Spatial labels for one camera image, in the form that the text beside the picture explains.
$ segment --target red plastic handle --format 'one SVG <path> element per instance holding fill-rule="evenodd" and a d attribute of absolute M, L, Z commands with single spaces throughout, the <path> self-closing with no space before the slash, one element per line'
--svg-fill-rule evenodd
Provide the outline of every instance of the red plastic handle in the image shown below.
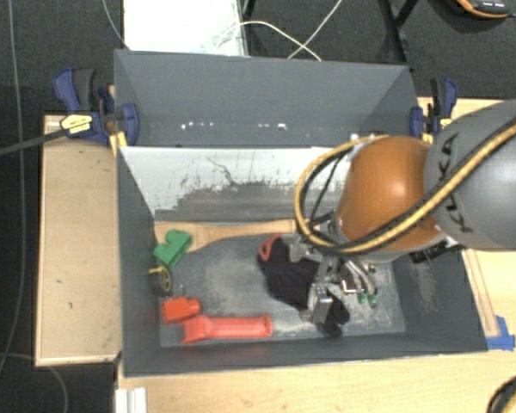
<path fill-rule="evenodd" d="M 263 338 L 273 334 L 272 320 L 268 315 L 238 318 L 199 315 L 181 324 L 185 330 L 184 344 L 211 338 Z"/>

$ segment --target wooden table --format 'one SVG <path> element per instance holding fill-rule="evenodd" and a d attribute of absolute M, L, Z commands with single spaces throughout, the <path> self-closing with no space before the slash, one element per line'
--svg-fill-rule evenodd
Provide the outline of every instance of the wooden table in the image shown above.
<path fill-rule="evenodd" d="M 427 100 L 420 100 L 422 106 Z M 497 103 L 459 100 L 453 117 Z M 46 132 L 58 118 L 46 117 Z M 87 141 L 45 145 L 37 365 L 114 360 L 120 285 L 114 160 Z M 477 253 L 494 311 L 516 335 L 516 253 Z M 481 297 L 482 283 L 479 285 Z M 123 379 L 145 387 L 149 412 L 483 412 L 516 374 L 516 350 L 257 371 Z"/>

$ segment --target black cloth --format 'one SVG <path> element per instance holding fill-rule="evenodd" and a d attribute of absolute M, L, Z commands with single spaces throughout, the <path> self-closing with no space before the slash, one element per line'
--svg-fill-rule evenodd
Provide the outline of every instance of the black cloth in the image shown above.
<path fill-rule="evenodd" d="M 260 270 L 266 277 L 266 287 L 269 294 L 279 301 L 286 303 L 298 311 L 308 308 L 308 292 L 319 268 L 318 262 L 302 259 L 291 262 L 289 247 L 281 238 L 271 243 L 271 251 L 267 259 L 257 256 Z M 325 335 L 337 337 L 342 334 L 341 325 L 350 320 L 350 313 L 342 302 L 332 293 L 333 299 L 329 314 L 324 324 L 317 328 Z"/>

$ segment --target blue clamp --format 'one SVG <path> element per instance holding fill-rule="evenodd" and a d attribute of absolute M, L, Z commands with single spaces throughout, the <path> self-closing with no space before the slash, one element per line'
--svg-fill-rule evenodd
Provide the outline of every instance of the blue clamp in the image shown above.
<path fill-rule="evenodd" d="M 84 113 L 91 116 L 92 121 L 87 130 L 72 133 L 68 129 L 68 138 L 82 138 L 98 144 L 109 146 L 109 130 L 107 124 L 114 122 L 113 130 L 126 133 L 126 142 L 135 145 L 138 140 L 139 117 L 136 106 L 123 104 L 119 112 L 115 112 L 113 97 L 103 88 L 98 90 L 99 108 L 96 108 L 92 83 L 93 69 L 63 69 L 53 77 L 53 89 L 56 97 L 67 107 L 68 114 Z"/>
<path fill-rule="evenodd" d="M 449 78 L 444 80 L 443 88 L 440 87 L 437 78 L 432 78 L 430 87 L 433 103 L 428 104 L 427 117 L 420 107 L 412 108 L 409 117 L 409 134 L 418 139 L 422 138 L 423 133 L 436 136 L 441 130 L 441 120 L 451 118 L 453 108 L 457 104 L 457 86 Z"/>
<path fill-rule="evenodd" d="M 495 315 L 495 319 L 499 325 L 500 334 L 499 336 L 491 336 L 485 339 L 486 343 L 488 344 L 488 349 L 508 350 L 510 352 L 514 351 L 516 348 L 516 335 L 510 335 L 508 333 L 507 322 L 505 321 L 505 318 Z"/>

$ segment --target orange object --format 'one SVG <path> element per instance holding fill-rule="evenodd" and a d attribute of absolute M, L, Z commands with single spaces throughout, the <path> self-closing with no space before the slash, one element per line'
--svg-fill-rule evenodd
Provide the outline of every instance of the orange object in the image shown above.
<path fill-rule="evenodd" d="M 274 234 L 260 245 L 260 248 L 258 249 L 258 256 L 260 256 L 263 262 L 267 262 L 269 260 L 269 257 L 272 255 L 272 245 L 279 238 L 281 238 L 280 234 Z"/>
<path fill-rule="evenodd" d="M 338 225 L 348 240 L 374 232 L 422 198 L 428 148 L 419 139 L 393 136 L 379 139 L 357 154 L 336 210 Z M 435 218 L 428 216 L 383 250 L 411 250 L 439 233 Z"/>
<path fill-rule="evenodd" d="M 181 320 L 200 313 L 200 302 L 197 299 L 177 297 L 167 299 L 163 303 L 163 321 L 165 324 L 179 323 Z"/>
<path fill-rule="evenodd" d="M 212 338 L 263 338 L 273 334 L 268 315 L 249 318 L 213 318 L 199 315 L 181 322 L 185 330 L 183 344 Z"/>

